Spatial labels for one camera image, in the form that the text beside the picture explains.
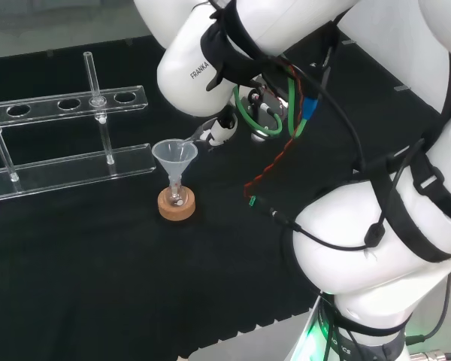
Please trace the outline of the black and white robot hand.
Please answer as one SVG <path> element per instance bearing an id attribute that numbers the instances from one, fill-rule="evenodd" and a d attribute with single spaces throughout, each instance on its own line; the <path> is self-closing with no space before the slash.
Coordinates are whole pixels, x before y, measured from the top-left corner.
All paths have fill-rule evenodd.
<path id="1" fill-rule="evenodd" d="M 283 96 L 276 96 L 268 87 L 265 80 L 259 76 L 256 78 L 262 85 L 257 90 L 241 87 L 238 90 L 239 101 L 245 113 L 259 126 L 252 127 L 237 108 L 235 96 L 232 95 L 228 104 L 210 120 L 203 124 L 199 135 L 200 141 L 205 141 L 208 146 L 218 147 L 233 139 L 239 128 L 246 128 L 252 141 L 263 143 L 279 136 L 279 125 L 275 114 L 283 122 L 286 119 L 288 103 Z"/>

